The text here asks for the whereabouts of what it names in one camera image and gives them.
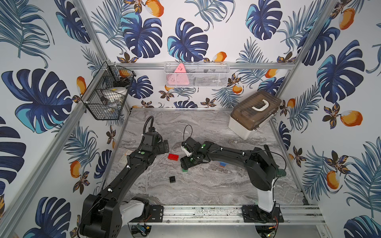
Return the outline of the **red lego brick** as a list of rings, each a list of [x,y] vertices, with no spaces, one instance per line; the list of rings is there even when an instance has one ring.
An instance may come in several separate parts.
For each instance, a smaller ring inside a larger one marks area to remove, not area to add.
[[[168,155],[168,159],[169,159],[169,160],[172,160],[172,161],[178,161],[178,159],[179,159],[179,155],[176,155],[176,154],[169,154],[169,155]]]

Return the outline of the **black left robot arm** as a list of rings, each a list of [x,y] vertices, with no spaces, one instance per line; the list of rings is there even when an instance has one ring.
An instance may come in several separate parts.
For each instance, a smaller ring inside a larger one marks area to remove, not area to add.
[[[168,141],[150,127],[114,180],[97,195],[91,194],[84,200],[78,234],[88,238],[116,238],[124,225],[142,216],[144,202],[135,200],[122,206],[123,199],[156,156],[168,152]]]

